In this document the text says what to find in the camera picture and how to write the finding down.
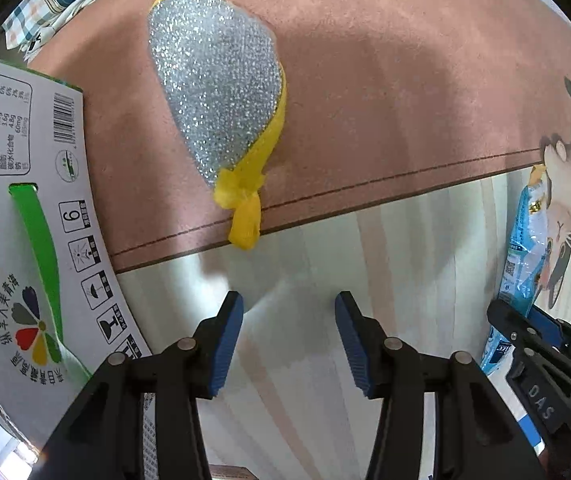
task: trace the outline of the flower petal logo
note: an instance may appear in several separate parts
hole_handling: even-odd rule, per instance
[[[31,286],[23,289],[22,303],[15,303],[12,306],[12,319],[20,325],[27,325],[29,328],[21,328],[16,331],[14,338],[21,350],[27,351],[32,348],[32,360],[41,366],[45,366],[48,361],[48,354],[54,363],[60,363],[61,355],[59,345],[56,340],[46,332],[45,322],[41,320],[39,301],[36,292]]]

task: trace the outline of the yellow ribbon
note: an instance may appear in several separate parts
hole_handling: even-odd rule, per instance
[[[249,250],[256,244],[261,227],[261,200],[258,190],[263,186],[263,167],[279,140],[285,122],[287,84],[281,66],[281,96],[276,111],[265,130],[233,170],[223,168],[214,186],[214,202],[224,209],[234,209],[230,243]]]

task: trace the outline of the dark blue petal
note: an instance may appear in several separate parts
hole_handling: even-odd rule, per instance
[[[41,319],[39,312],[39,300],[36,297],[36,291],[31,286],[26,286],[23,289],[23,301],[30,309],[30,312],[34,314],[36,319]]]

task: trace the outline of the brown leather mat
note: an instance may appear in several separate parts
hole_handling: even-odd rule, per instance
[[[154,0],[98,0],[31,67],[84,89],[94,202],[116,270],[225,242],[148,54]],[[263,229],[541,160],[571,142],[571,28],[539,0],[231,0],[287,74]]]

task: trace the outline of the green plastic handle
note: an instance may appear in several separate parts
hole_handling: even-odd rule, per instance
[[[47,224],[41,202],[34,184],[11,184],[9,193],[18,208],[32,252],[41,275],[43,288],[54,320],[56,342],[59,345],[63,364],[75,383],[85,385],[92,376],[85,365],[67,348],[63,341],[63,318],[60,313],[59,262],[56,259],[54,240]]]

